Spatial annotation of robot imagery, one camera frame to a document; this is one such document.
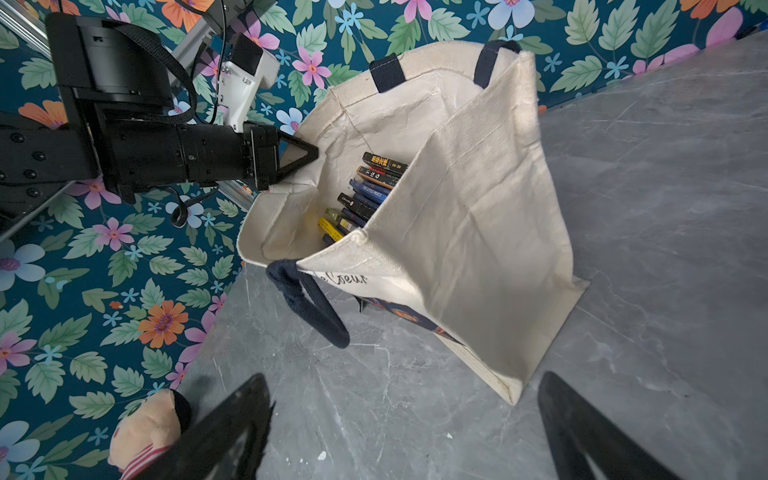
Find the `blue Little Prince book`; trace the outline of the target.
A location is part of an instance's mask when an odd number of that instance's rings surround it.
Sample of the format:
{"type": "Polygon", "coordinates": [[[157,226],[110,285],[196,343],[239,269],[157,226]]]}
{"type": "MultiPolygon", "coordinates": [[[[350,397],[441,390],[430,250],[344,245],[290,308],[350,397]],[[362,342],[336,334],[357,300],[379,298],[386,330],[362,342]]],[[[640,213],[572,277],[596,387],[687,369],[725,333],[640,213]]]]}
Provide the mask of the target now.
{"type": "Polygon", "coordinates": [[[358,182],[356,180],[350,179],[349,185],[357,194],[376,203],[377,205],[382,204],[388,198],[387,192],[377,190],[366,182],[358,182]]]}

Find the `brown black scroll cover book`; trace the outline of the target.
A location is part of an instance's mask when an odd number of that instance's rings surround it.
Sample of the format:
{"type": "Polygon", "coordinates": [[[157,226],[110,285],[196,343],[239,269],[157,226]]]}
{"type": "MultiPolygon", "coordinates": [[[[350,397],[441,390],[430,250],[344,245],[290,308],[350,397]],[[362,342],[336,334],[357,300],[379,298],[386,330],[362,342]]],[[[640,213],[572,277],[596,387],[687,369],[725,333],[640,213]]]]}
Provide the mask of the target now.
{"type": "Polygon", "coordinates": [[[392,190],[399,181],[397,176],[381,173],[379,171],[363,166],[357,169],[357,174],[365,181],[369,181],[375,185],[378,185],[379,187],[386,188],[388,190],[392,190]]]}

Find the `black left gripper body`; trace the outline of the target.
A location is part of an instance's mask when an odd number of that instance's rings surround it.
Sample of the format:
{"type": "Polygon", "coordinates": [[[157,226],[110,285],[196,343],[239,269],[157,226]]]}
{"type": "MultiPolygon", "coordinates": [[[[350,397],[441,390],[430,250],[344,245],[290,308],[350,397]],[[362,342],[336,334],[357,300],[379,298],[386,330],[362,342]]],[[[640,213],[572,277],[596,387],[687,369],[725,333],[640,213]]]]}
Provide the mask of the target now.
{"type": "Polygon", "coordinates": [[[95,148],[107,190],[124,201],[152,188],[186,181],[212,186],[243,180],[254,188],[261,164],[277,163],[280,134],[271,125],[230,126],[182,122],[161,104],[99,102],[95,148]]]}

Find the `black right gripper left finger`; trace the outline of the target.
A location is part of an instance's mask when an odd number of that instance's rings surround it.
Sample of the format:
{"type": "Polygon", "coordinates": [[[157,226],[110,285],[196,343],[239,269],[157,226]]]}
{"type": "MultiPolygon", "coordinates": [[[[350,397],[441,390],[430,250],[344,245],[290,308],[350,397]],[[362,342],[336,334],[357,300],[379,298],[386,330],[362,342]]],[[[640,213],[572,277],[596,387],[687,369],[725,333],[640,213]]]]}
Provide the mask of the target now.
{"type": "Polygon", "coordinates": [[[274,403],[263,374],[250,377],[138,479],[255,479],[265,455],[274,403]]]}

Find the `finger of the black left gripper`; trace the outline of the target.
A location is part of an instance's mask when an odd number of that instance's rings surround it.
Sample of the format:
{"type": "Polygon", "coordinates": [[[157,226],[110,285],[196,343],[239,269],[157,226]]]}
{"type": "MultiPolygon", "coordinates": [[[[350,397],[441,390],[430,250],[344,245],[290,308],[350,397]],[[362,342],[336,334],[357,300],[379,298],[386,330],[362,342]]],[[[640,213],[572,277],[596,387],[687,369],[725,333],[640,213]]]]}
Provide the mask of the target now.
{"type": "Polygon", "coordinates": [[[318,157],[319,149],[314,144],[282,130],[277,130],[272,183],[277,184],[286,180],[290,175],[317,160],[318,157]]]}

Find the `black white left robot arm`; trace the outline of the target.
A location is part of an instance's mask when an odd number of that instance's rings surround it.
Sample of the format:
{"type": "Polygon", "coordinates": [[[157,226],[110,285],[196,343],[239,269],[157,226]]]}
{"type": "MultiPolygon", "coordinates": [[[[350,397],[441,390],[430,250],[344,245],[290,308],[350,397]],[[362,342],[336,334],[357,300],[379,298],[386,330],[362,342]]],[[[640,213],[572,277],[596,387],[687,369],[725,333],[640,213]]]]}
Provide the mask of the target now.
{"type": "Polygon", "coordinates": [[[265,191],[315,161],[316,146],[248,120],[279,64],[244,35],[224,43],[212,119],[196,119],[195,61],[134,23],[53,13],[45,22],[66,114],[50,128],[1,117],[1,224],[10,227],[74,181],[101,179],[127,203],[185,181],[242,180],[265,191]]]}

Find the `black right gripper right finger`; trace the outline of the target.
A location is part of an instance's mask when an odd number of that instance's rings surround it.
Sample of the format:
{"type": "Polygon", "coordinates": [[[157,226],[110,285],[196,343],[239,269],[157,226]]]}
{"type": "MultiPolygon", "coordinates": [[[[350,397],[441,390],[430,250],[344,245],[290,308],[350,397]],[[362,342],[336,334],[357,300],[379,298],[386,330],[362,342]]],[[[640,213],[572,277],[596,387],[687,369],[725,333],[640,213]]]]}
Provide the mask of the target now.
{"type": "Polygon", "coordinates": [[[560,479],[676,479],[672,472],[552,371],[543,374],[537,401],[560,479]]]}

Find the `cream canvas tote bag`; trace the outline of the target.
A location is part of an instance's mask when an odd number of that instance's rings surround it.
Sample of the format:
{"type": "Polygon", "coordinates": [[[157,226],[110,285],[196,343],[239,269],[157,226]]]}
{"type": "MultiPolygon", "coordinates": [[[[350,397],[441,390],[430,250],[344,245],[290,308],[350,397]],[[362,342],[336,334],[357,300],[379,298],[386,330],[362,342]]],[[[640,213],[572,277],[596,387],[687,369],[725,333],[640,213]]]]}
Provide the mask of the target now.
{"type": "Polygon", "coordinates": [[[516,404],[586,290],[541,143],[536,59],[513,42],[436,42],[328,90],[298,129],[318,158],[259,194],[240,257],[286,260],[438,335],[516,404]],[[365,154],[405,166],[366,224],[320,221],[365,154]]]}

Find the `black book gold title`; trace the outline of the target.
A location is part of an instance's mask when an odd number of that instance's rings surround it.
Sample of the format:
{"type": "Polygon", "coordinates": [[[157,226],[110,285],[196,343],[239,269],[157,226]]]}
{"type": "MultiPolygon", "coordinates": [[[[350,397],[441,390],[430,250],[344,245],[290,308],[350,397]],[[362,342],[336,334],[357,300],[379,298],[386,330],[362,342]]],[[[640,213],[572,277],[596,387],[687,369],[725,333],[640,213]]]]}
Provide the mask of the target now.
{"type": "Polygon", "coordinates": [[[408,165],[405,163],[382,157],[371,152],[364,152],[362,160],[370,168],[377,169],[396,177],[401,177],[408,168],[408,165]]]}

